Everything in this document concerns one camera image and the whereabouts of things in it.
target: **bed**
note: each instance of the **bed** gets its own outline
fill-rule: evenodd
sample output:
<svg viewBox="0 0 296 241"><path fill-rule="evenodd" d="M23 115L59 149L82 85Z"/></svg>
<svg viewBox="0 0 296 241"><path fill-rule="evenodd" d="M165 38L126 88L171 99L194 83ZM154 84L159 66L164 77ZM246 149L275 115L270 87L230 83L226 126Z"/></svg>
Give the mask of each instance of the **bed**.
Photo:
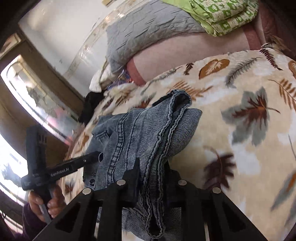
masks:
<svg viewBox="0 0 296 241"><path fill-rule="evenodd" d="M127 62L134 83L106 92L68 158L85 153L100 116L149 108L170 90L184 89L203 114L170 167L197 187L209 188L217 182L210 178L216 171L210 164L220 161L222 191L268 240L288 240L296 221L296 52L293 36L277 21L261 2L253 22L224 38L189 33L137 53ZM209 51L195 52L196 41ZM83 169L62 178L61 186L69 203L84 188ZM123 240L137 237L124 232Z"/></svg>

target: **button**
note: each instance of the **button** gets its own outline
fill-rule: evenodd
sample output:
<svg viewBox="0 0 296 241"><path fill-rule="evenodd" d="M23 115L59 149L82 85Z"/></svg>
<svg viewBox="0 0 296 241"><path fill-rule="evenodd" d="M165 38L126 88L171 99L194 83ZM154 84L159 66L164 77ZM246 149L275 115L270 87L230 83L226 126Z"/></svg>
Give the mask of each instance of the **button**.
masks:
<svg viewBox="0 0 296 241"><path fill-rule="evenodd" d="M91 180L89 181L89 184L90 184L91 186L94 186L94 184L95 184L94 179L91 179Z"/></svg>

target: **purple fabric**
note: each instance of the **purple fabric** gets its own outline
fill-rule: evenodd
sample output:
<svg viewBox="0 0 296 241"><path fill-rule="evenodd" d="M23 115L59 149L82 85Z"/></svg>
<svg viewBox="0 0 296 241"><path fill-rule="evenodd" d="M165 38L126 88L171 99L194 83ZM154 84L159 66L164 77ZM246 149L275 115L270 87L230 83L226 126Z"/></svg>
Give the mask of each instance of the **purple fabric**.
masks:
<svg viewBox="0 0 296 241"><path fill-rule="evenodd" d="M23 233L16 234L14 241L32 241L46 226L31 210L30 205L24 205L22 211Z"/></svg>

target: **folded denim garment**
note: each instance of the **folded denim garment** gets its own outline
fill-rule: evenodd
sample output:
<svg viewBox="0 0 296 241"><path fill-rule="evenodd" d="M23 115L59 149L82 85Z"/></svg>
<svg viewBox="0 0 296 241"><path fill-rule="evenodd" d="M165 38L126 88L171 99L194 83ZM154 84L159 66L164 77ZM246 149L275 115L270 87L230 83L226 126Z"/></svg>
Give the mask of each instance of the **folded denim garment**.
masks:
<svg viewBox="0 0 296 241"><path fill-rule="evenodd" d="M164 165L195 132L202 112L188 109L191 103L185 91L173 90L150 108L102 116L92 132L87 153L101 151L104 159L84 167L86 187L106 188L140 158L137 206L123 209L122 229L146 241L181 240L181 209L168 209L163 202Z"/></svg>

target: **green patterned fabric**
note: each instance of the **green patterned fabric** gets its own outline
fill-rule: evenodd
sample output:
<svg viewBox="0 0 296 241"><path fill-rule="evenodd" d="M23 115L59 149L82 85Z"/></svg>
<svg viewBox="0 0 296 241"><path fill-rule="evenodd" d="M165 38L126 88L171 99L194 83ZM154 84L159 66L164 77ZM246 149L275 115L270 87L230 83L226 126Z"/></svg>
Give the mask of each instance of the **green patterned fabric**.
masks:
<svg viewBox="0 0 296 241"><path fill-rule="evenodd" d="M190 13L208 34L221 36L252 21L258 0L163 0Z"/></svg>

